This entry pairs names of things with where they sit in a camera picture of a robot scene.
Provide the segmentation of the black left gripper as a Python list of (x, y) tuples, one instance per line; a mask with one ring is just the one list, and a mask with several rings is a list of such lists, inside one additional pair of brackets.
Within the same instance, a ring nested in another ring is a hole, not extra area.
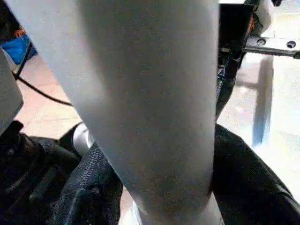
[(272, 23), (280, 0), (221, 0), (217, 62), (216, 113), (218, 120), (235, 86), (244, 53), (300, 58), (300, 42), (262, 37)]

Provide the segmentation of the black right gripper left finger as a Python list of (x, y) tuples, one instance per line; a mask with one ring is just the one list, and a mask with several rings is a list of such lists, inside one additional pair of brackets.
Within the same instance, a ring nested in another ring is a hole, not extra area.
[(123, 183), (96, 143), (68, 178), (54, 206), (52, 225), (116, 225)]

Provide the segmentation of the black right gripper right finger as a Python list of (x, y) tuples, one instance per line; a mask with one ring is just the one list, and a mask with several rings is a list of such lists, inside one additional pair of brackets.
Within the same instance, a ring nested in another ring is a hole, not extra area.
[(242, 140), (215, 126), (212, 190), (226, 225), (298, 225), (300, 205)]

